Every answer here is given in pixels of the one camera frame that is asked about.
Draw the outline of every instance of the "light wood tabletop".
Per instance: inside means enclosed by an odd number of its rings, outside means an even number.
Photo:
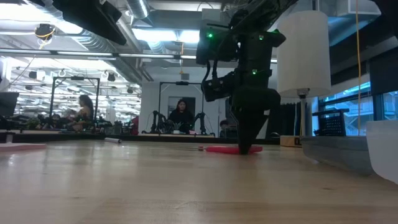
[[[4,224],[396,224],[398,185],[266,146],[237,156],[202,144],[50,142],[0,152]]]

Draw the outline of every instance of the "white lampshade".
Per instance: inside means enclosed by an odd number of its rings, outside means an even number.
[[[296,12],[278,24],[286,41],[277,49],[278,92],[297,98],[297,90],[309,88],[307,97],[330,92],[328,17],[319,11]]]

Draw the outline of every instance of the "red cloth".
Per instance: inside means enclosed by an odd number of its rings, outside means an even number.
[[[131,120],[131,124],[132,124],[132,126],[131,126],[131,134],[132,135],[138,135],[138,120],[139,120],[139,118],[138,118],[138,116],[136,116],[135,118],[133,118],[132,120]]]
[[[238,146],[208,146],[206,148],[207,152],[219,152],[219,153],[227,153],[227,154],[239,154]],[[262,146],[252,146],[249,150],[249,154],[253,154],[255,152],[261,152]]]

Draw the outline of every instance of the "fluorescent light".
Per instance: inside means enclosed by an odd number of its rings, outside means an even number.
[[[151,0],[150,6],[157,10],[170,10],[170,11],[202,11],[202,9],[221,9],[221,3],[209,2],[188,2],[188,1],[160,1]]]
[[[177,40],[177,35],[175,35],[175,32],[172,30],[133,29],[132,31],[138,40],[147,42]]]
[[[116,58],[107,58],[107,57],[88,57],[88,60],[116,60]]]
[[[181,59],[196,59],[197,57],[194,55],[181,55]]]
[[[20,49],[0,49],[0,53],[51,54],[51,52],[48,50],[20,50]]]
[[[174,55],[163,54],[119,54],[120,57],[134,57],[134,58],[174,58]]]
[[[60,55],[76,55],[76,56],[112,56],[111,53],[100,53],[100,52],[62,52],[58,51]]]
[[[197,43],[199,42],[199,30],[184,30],[178,40],[185,43]]]
[[[0,4],[0,20],[50,22],[53,17],[26,4]]]
[[[67,34],[79,34],[83,31],[80,26],[67,21],[58,22],[56,26]]]
[[[91,86],[91,85],[82,85],[82,86],[79,86],[79,87],[82,87],[82,88],[97,88],[97,86]],[[115,86],[99,86],[99,88],[116,88]]]

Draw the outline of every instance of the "woman with long hair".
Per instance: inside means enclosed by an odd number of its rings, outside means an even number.
[[[193,115],[188,110],[187,102],[183,99],[179,100],[175,110],[170,113],[168,120],[174,124],[181,124],[179,130],[189,134],[190,126],[193,123]]]
[[[80,95],[79,105],[81,109],[76,115],[76,120],[68,125],[74,131],[82,131],[93,121],[94,108],[90,97],[88,95]]]
[[[93,120],[94,108],[93,101],[90,99],[90,97],[88,97],[88,95],[80,95],[79,105],[81,106],[81,110],[77,114],[78,117],[81,116],[83,120]]]

